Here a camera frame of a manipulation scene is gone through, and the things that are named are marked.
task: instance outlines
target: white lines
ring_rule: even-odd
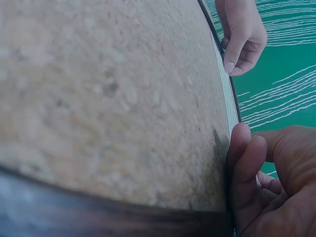
[[[237,97],[241,97],[241,96],[247,95],[247,94],[249,94],[249,93],[250,93],[250,92],[245,92],[245,93],[243,93],[243,94],[238,95]]]
[[[207,1],[219,38],[223,31],[214,1]],[[256,0],[268,34],[268,47],[316,43],[316,1]]]
[[[277,171],[273,171],[273,172],[271,172],[271,173],[268,173],[268,174],[266,174],[266,175],[272,175],[272,174],[275,174]]]
[[[239,104],[243,121],[256,128],[316,105],[315,67],[299,70],[255,95],[246,93]]]

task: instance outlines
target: green background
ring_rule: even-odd
[[[316,2],[257,0],[256,3],[268,43],[256,67],[234,78],[242,121],[252,131],[282,129],[294,124],[316,127]],[[221,39],[223,31],[214,2],[207,4]],[[265,163],[262,171],[272,173],[275,167]]]

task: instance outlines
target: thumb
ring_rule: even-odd
[[[226,47],[226,52],[224,56],[224,68],[225,71],[230,74],[241,53],[242,48],[247,42],[247,38],[244,37],[241,33],[233,31],[229,43]]]

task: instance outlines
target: speckled surface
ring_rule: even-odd
[[[229,129],[197,1],[0,1],[0,163],[162,207],[225,210]]]

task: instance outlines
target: finger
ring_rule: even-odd
[[[263,189],[270,190],[278,195],[281,193],[283,187],[279,179],[275,179],[261,171],[258,172],[257,177]]]
[[[215,7],[217,10],[217,15],[221,21],[222,24],[222,28],[224,31],[224,38],[229,39],[230,35],[231,35],[231,31],[229,28],[229,24],[227,21],[227,17],[226,17],[226,12],[225,12],[225,3],[223,0],[215,0]]]
[[[251,131],[247,124],[239,123],[232,131],[231,144],[226,156],[226,169],[229,180],[234,167],[251,141]]]
[[[277,197],[277,194],[267,189],[262,189],[258,192],[256,199],[260,203],[261,209],[266,208],[272,200]]]
[[[242,48],[247,42],[247,38],[245,38],[238,31],[233,31],[229,43],[226,48],[226,52],[224,55],[224,68],[226,73],[230,74],[241,53]]]
[[[229,38],[224,37],[224,38],[222,39],[222,42],[221,42],[222,48],[223,48],[223,49],[226,49],[228,43],[229,43]]]
[[[230,198],[239,233],[262,211],[256,199],[258,195],[256,174],[263,165],[266,154],[266,141],[262,137],[255,136],[235,165]]]
[[[256,66],[260,58],[260,55],[261,55],[261,52],[253,52],[253,51],[248,51],[246,53],[241,52],[239,63],[236,64],[236,67],[233,69],[233,71],[229,75],[231,77],[241,76],[249,72],[251,69],[253,69]]]
[[[271,211],[275,211],[280,208],[288,200],[288,195],[285,190],[282,190],[281,193],[274,198],[270,204],[263,210],[262,215]]]
[[[281,139],[281,133],[278,130],[275,131],[263,131],[263,132],[255,132],[252,134],[253,136],[261,136],[263,137],[268,146],[268,152],[266,161],[267,162],[274,162],[274,151],[276,148],[277,143]]]

